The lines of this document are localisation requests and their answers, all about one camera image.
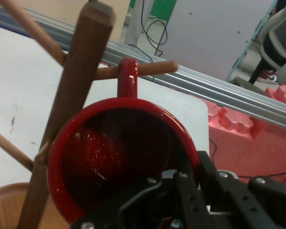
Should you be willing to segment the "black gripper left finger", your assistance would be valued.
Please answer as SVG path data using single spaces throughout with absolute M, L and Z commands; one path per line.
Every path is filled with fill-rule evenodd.
M 171 169 L 115 194 L 73 222 L 72 229 L 213 228 L 191 175 Z

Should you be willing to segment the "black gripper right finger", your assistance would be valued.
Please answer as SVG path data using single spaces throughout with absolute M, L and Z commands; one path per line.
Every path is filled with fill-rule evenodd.
M 286 184 L 268 177 L 248 183 L 231 174 L 221 176 L 204 151 L 198 152 L 202 193 L 211 211 L 225 213 L 233 227 L 286 229 Z

